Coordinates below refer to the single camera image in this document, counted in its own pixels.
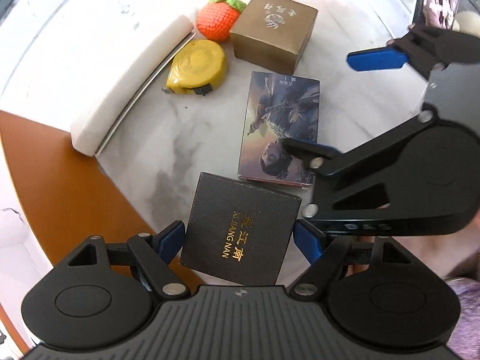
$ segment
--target green crochet leaf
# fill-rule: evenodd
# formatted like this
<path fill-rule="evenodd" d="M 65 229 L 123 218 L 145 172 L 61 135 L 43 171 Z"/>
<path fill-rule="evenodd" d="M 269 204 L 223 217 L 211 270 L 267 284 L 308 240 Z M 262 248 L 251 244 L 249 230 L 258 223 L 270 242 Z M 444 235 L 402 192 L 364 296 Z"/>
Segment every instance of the green crochet leaf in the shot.
<path fill-rule="evenodd" d="M 209 0 L 208 2 L 209 3 L 227 3 L 233 9 L 236 9 L 240 13 L 242 13 L 245 7 L 247 6 L 246 3 L 240 0 Z"/>

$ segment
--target marble table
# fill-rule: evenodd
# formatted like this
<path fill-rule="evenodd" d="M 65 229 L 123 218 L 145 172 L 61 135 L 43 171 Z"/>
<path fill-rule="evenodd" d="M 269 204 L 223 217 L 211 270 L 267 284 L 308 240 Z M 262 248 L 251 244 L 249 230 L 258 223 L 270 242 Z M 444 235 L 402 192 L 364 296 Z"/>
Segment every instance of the marble table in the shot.
<path fill-rule="evenodd" d="M 165 10 L 194 18 L 206 1 L 68 0 L 3 81 L 0 108 L 68 131 L 82 98 L 95 89 L 89 86 L 92 76 L 111 66 L 109 53 L 128 49 L 135 27 Z M 321 81 L 318 142 L 348 151 L 418 111 L 426 82 L 410 67 L 357 73 L 345 63 L 348 52 L 381 47 L 390 39 L 368 0 L 296 1 L 319 10 L 295 71 Z M 188 222 L 201 171 L 236 178 L 251 72 L 265 69 L 236 59 L 230 43 L 222 46 L 229 73 L 219 89 L 206 97 L 167 95 L 161 91 L 163 72 L 97 158 L 155 231 L 176 219 Z M 107 51 L 99 54 L 100 49 Z M 308 190 L 281 189 L 308 204 Z M 291 283 L 307 266 L 291 242 L 278 283 Z"/>

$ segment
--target brown box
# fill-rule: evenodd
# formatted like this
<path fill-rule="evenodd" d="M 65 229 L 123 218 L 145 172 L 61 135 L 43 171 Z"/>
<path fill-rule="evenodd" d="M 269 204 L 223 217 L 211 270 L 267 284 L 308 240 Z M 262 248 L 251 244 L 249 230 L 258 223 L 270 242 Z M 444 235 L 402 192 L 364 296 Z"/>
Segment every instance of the brown box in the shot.
<path fill-rule="evenodd" d="M 235 56 L 292 75 L 317 14 L 293 0 L 251 0 L 230 30 Z"/>

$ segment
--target crosshair logo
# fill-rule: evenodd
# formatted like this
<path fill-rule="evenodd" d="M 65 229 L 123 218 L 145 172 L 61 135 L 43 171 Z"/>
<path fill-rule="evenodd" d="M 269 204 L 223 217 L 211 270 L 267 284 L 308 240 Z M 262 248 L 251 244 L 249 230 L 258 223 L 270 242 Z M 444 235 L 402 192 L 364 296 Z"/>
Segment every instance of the crosshair logo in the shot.
<path fill-rule="evenodd" d="M 235 295 L 239 296 L 240 298 L 242 296 L 245 296 L 248 294 L 248 291 L 244 290 L 244 289 L 238 289 L 234 292 Z"/>

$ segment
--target red object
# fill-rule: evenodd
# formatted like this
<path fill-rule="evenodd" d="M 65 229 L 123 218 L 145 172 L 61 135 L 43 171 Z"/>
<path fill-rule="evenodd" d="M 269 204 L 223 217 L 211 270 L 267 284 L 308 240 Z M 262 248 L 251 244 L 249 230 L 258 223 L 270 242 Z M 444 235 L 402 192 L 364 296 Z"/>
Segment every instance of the red object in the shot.
<path fill-rule="evenodd" d="M 210 0 L 198 13 L 197 29 L 211 41 L 226 41 L 244 7 L 239 0 Z"/>

